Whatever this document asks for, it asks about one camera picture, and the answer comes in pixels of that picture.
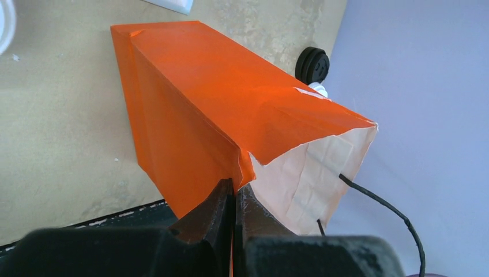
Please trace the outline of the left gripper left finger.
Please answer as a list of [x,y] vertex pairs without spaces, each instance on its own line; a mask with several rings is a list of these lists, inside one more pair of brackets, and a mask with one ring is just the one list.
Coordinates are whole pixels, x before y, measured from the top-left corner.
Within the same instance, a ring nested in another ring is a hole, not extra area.
[[6,258],[2,276],[228,276],[234,191],[220,180],[170,227],[41,229]]

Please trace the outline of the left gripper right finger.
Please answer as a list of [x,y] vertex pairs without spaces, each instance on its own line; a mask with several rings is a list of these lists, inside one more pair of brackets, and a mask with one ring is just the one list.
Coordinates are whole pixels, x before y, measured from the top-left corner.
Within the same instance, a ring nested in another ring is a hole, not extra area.
[[404,276],[392,247],[372,236],[296,235],[257,199],[236,195],[234,276]]

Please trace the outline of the orange paper bag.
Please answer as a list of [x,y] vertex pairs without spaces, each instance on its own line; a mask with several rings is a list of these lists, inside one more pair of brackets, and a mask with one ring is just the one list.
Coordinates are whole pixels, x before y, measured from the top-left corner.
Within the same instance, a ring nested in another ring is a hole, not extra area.
[[397,215],[426,274],[406,215],[356,184],[378,124],[199,21],[110,28],[138,164],[181,219],[222,179],[296,235],[325,235],[354,189]]

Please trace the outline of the white cup lid picked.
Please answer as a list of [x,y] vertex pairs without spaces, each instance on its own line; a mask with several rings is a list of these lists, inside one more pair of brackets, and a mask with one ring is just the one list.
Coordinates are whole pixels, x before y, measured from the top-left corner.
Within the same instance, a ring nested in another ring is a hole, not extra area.
[[14,0],[1,0],[1,55],[11,45],[17,27],[17,12]]

